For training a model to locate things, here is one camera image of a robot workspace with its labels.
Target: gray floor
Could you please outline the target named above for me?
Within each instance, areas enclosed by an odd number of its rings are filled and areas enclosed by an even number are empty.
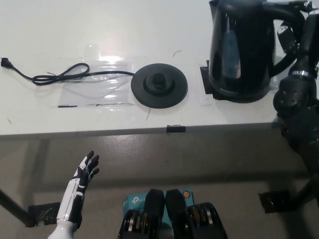
[[[60,201],[79,161],[101,155],[76,239],[115,239],[122,201],[150,188],[188,187],[195,202],[212,202],[230,239],[319,238],[314,201],[294,213],[266,215],[258,193],[297,190],[302,161],[278,130],[128,135],[0,142],[0,188],[25,208]],[[0,207],[1,239],[45,239],[54,226],[25,228]]]

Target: white robotic hand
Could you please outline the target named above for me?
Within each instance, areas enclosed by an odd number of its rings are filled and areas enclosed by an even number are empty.
[[[80,163],[65,190],[57,216],[57,227],[48,239],[73,239],[73,233],[80,228],[84,193],[93,176],[99,172],[95,168],[99,155],[91,151]]]

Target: kettle handle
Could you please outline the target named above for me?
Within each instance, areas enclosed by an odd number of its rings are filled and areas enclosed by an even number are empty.
[[[303,14],[292,9],[289,5],[276,4],[270,1],[262,2],[263,12],[268,15],[272,20],[283,20],[291,26],[296,43],[299,43],[303,34],[305,18]],[[274,77],[279,73],[286,70],[296,59],[296,54],[287,52],[286,56],[278,62],[270,70],[270,77]]]

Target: black cable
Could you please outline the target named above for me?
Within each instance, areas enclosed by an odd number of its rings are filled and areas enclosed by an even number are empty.
[[[13,69],[15,72],[17,72],[22,77],[26,78],[27,80],[32,81],[37,86],[45,86],[50,85],[52,83],[60,82],[60,81],[66,81],[66,80],[75,80],[80,79],[87,76],[96,76],[96,75],[106,75],[106,74],[123,74],[123,75],[129,75],[133,76],[134,73],[128,72],[128,71],[98,71],[98,72],[89,72],[90,66],[86,63],[78,63],[73,66],[71,66],[69,69],[61,73],[60,75],[39,75],[34,77],[29,77],[20,72],[17,68],[13,66],[13,64],[9,61],[8,58],[2,58],[1,59],[1,66],[6,67],[8,69]],[[85,66],[86,70],[82,73],[78,74],[72,74],[72,75],[66,75],[71,70],[73,70],[76,67],[79,66]]]

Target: table surface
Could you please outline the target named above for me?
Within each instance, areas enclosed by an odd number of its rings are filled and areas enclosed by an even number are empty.
[[[0,3],[0,12],[0,57],[27,75],[63,72],[86,57],[89,46],[98,46],[98,56],[138,59],[133,72],[155,62],[172,64],[189,87],[169,109],[144,107],[133,96],[129,106],[58,108],[65,83],[37,87],[1,68],[1,138],[158,133],[167,125],[198,131],[276,121],[274,92],[250,104],[204,94],[199,66],[209,58],[212,34],[207,0],[11,0]]]

